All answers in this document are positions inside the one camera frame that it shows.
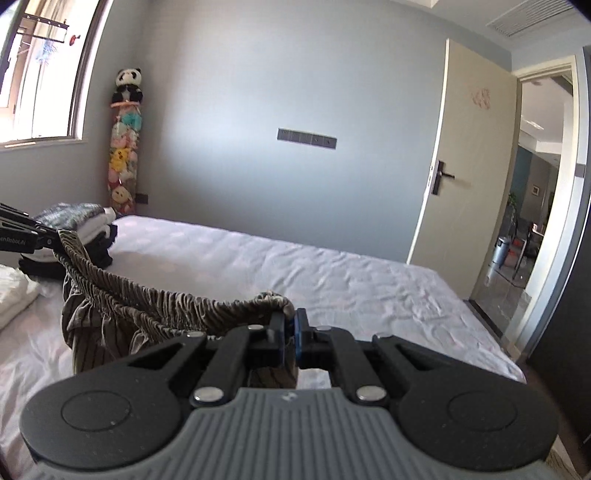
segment doorway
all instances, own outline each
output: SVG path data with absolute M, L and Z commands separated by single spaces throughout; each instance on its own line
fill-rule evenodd
M 520 81 L 511 187 L 496 241 L 470 297 L 499 340 L 526 318 L 546 281 L 563 233 L 576 161 L 572 66 L 530 72 Z

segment metal screw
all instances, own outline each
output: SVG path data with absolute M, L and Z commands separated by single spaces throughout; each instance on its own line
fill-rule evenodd
M 363 401 L 380 401 L 386 398 L 386 391 L 377 385 L 365 385 L 357 389 L 357 398 Z
M 214 403 L 223 398 L 223 390 L 218 387 L 201 387 L 193 392 L 193 398 L 199 403 Z

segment white door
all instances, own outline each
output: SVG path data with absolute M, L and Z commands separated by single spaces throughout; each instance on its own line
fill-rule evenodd
M 517 78 L 447 41 L 439 128 L 408 263 L 437 271 L 468 299 L 504 212 L 517 148 Z M 443 172 L 439 191 L 438 162 Z

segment window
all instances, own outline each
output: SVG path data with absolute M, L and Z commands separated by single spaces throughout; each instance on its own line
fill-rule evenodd
M 17 0 L 0 16 L 0 142 L 77 137 L 88 51 L 107 0 Z

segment gray ribbed pad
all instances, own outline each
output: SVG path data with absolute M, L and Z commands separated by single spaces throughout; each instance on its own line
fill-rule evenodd
M 339 388 L 242 388 L 228 405 L 195 410 L 179 435 L 137 465 L 73 473 L 38 465 L 52 480 L 556 480 L 542 462 L 503 473 L 448 467 L 410 444 L 388 412 L 359 407 Z

